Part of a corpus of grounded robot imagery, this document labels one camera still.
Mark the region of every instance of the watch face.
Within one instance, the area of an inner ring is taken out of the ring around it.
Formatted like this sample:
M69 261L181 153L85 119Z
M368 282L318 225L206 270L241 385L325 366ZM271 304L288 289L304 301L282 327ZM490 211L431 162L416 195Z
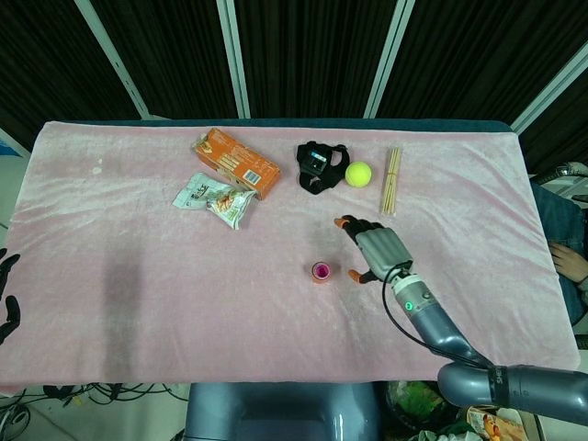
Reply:
M315 151L310 151L304 162L306 168L314 175L320 175L327 165L327 158Z

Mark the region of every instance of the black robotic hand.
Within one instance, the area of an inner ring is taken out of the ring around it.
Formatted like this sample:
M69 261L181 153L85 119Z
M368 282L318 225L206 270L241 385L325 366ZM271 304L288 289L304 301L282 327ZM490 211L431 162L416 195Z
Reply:
M369 265L369 271L365 274L359 274L355 269L349 270L347 274L355 282L390 282L396 273L411 270L413 258L390 228L384 228L377 222L358 220L349 215L335 219L334 223L349 234Z
M0 249L0 260L2 260L5 255L6 249ZM19 258L20 254L14 254L8 257L4 262L0 263L0 300L2 299L2 294L4 293L4 288L8 280L8 273ZM20 325L20 307L14 296L6 297L6 309L8 310L6 323L0 325L0 345Z

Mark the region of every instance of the orange box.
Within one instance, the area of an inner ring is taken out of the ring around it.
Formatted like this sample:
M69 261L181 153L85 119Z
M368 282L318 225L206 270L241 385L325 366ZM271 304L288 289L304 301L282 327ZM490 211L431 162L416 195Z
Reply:
M233 184L255 190L259 199L265 199L279 179L277 165L218 129L211 129L194 150L204 164Z

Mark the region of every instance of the food package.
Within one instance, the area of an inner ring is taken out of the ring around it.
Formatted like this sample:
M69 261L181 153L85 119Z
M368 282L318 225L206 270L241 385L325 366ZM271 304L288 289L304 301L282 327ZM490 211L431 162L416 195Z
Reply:
M528 441L522 424L505 420L490 412L470 407L467 421L476 433L485 440Z
M237 190L215 181L203 173L196 173L174 200L179 209L208 209L223 219L234 230L255 195L253 190Z
M279 167L261 154L212 129L194 147L198 158L238 187L255 190L264 199L279 179Z

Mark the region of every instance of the wooden skewer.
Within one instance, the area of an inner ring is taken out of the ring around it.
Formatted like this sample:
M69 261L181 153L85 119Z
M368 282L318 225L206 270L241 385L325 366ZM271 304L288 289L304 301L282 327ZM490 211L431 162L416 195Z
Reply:
M401 165L401 149L390 149L390 160L388 162L388 173L384 184L384 191L382 196L382 214L393 214L396 210L396 191L398 172Z

